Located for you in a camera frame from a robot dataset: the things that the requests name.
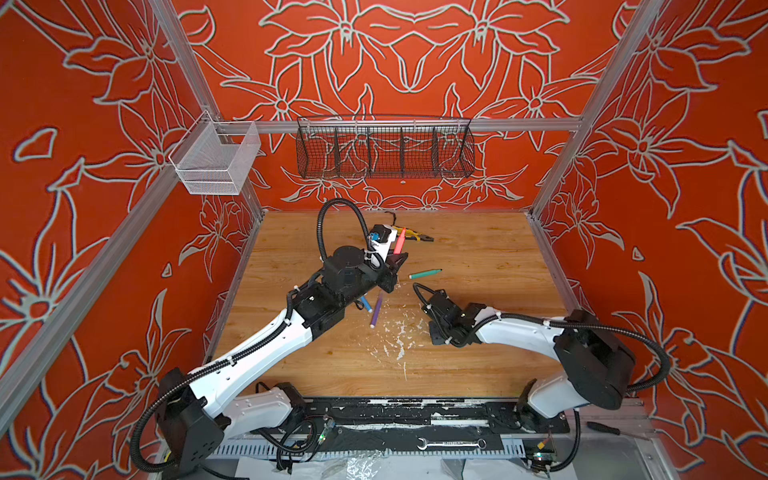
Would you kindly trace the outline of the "green marker pen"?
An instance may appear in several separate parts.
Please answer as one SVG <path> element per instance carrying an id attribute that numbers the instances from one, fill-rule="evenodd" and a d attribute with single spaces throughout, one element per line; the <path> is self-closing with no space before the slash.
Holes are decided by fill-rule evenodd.
<path id="1" fill-rule="evenodd" d="M 442 271 L 443 271 L 443 269 L 430 269 L 430 270 L 425 270 L 425 271 L 419 271 L 419 272 L 415 272 L 415 273 L 409 274 L 408 278 L 411 279 L 411 280 L 422 279 L 422 278 L 426 278 L 426 277 L 430 277 L 430 276 L 434 276 L 434 275 L 440 274 L 440 273 L 442 273 Z"/>

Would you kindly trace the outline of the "blue marker pen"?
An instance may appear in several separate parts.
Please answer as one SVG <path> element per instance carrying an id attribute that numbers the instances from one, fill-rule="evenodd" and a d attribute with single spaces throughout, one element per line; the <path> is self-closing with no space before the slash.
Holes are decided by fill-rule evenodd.
<path id="1" fill-rule="evenodd" d="M 367 299 L 363 296 L 360 298 L 360 302 L 363 305 L 364 309 L 368 312 L 372 312 L 373 308 L 371 307 L 370 303 L 367 301 Z"/>

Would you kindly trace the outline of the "pink marker pen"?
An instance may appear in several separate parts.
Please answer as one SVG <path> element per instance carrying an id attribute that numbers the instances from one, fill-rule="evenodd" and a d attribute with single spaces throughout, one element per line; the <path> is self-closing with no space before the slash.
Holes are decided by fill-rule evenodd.
<path id="1" fill-rule="evenodd" d="M 406 229 L 402 228 L 399 230 L 399 234 L 395 243 L 395 247 L 393 250 L 394 255 L 399 255 L 402 253 L 405 241 L 406 241 Z"/>

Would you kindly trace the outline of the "purple marker pen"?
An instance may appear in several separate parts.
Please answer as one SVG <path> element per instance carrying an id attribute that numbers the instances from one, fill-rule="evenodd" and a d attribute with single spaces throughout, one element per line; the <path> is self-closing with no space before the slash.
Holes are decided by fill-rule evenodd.
<path id="1" fill-rule="evenodd" d="M 382 308 L 383 308 L 384 298 L 385 298 L 385 293 L 383 291 L 381 291 L 379 293 L 378 297 L 377 297 L 377 301 L 375 303 L 375 306 L 374 306 L 374 309 L 373 309 L 373 313 L 372 313 L 372 317 L 371 317 L 371 321 L 370 321 L 370 324 L 369 324 L 371 329 L 374 329 L 377 326 L 377 323 L 378 323 L 378 320 L 380 318 L 381 311 L 382 311 Z"/>

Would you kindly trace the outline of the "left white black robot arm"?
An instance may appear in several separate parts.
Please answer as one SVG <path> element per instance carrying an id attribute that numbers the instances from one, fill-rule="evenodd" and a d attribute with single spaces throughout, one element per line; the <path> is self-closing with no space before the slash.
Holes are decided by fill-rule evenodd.
<path id="1" fill-rule="evenodd" d="M 363 235 L 360 247 L 342 246 L 329 253 L 324 220 L 334 206 L 355 214 Z M 303 399 L 285 384 L 246 398 L 237 396 L 293 352 L 338 324 L 348 306 L 372 289 L 394 290 L 408 255 L 404 229 L 368 226 L 354 202 L 334 198 L 317 216 L 316 240 L 321 267 L 286 295 L 285 307 L 260 331 L 216 360 L 188 373 L 175 368 L 160 381 L 156 399 L 135 423 L 130 459 L 140 471 L 173 469 L 186 474 L 200 466 L 224 440 L 242 433 L 270 430 L 288 423 Z"/>

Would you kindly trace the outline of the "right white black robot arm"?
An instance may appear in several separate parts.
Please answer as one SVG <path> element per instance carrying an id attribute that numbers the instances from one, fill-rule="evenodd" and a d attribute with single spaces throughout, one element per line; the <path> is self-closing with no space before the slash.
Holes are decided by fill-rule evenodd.
<path id="1" fill-rule="evenodd" d="M 669 354 L 657 341 L 605 325 L 586 310 L 576 309 L 562 319 L 540 318 L 503 312 L 481 303 L 461 308 L 446 291 L 420 283 L 413 290 L 429 319 L 435 345 L 504 345 L 559 362 L 560 373 L 530 381 L 518 397 L 517 421 L 527 422 L 530 428 L 583 406 L 617 410 L 628 393 L 657 386 L 672 369 Z M 623 337 L 641 343 L 655 355 L 658 369 L 650 378 L 631 381 L 636 356 L 621 341 Z"/>

